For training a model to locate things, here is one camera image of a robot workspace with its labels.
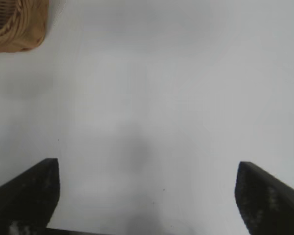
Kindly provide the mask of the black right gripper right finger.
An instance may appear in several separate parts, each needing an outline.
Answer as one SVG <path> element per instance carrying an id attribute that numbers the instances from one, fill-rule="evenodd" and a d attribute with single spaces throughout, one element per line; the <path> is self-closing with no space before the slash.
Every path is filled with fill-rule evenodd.
<path id="1" fill-rule="evenodd" d="M 240 162 L 234 196 L 251 235 L 294 235 L 294 189 L 252 162 Z"/>

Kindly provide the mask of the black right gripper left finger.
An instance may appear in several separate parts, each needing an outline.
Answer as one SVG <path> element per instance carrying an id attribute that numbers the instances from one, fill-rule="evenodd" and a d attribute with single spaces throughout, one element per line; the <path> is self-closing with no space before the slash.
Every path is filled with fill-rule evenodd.
<path id="1" fill-rule="evenodd" d="M 59 198 L 58 160 L 44 159 L 0 186 L 0 235 L 43 235 Z"/>

